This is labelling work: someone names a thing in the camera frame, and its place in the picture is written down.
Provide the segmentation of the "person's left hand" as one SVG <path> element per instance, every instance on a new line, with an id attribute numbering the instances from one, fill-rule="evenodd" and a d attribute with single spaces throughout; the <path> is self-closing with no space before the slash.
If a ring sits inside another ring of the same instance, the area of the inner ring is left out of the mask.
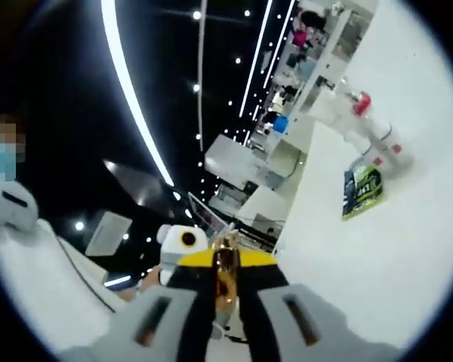
<path id="1" fill-rule="evenodd" d="M 144 293 L 150 287 L 160 284 L 160 273 L 161 269 L 159 265 L 155 265 L 149 270 L 146 277 L 143 278 L 137 287 L 137 295 Z"/>

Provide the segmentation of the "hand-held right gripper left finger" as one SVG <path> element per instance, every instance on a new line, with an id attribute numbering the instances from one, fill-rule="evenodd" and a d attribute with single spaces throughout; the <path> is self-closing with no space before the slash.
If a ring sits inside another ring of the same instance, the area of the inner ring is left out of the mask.
<path id="1" fill-rule="evenodd" d="M 167 285 L 153 285 L 117 312 L 89 346 L 60 361 L 204 361 L 215 319 L 212 250 L 181 258 Z"/>

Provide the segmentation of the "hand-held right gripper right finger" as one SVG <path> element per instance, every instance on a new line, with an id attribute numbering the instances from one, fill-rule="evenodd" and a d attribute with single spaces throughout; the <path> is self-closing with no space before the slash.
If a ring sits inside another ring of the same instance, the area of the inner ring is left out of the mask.
<path id="1" fill-rule="evenodd" d="M 275 258 L 241 250 L 240 318 L 253 361 L 396 361 L 400 350 L 369 342 L 346 316 L 303 284 L 290 284 Z"/>

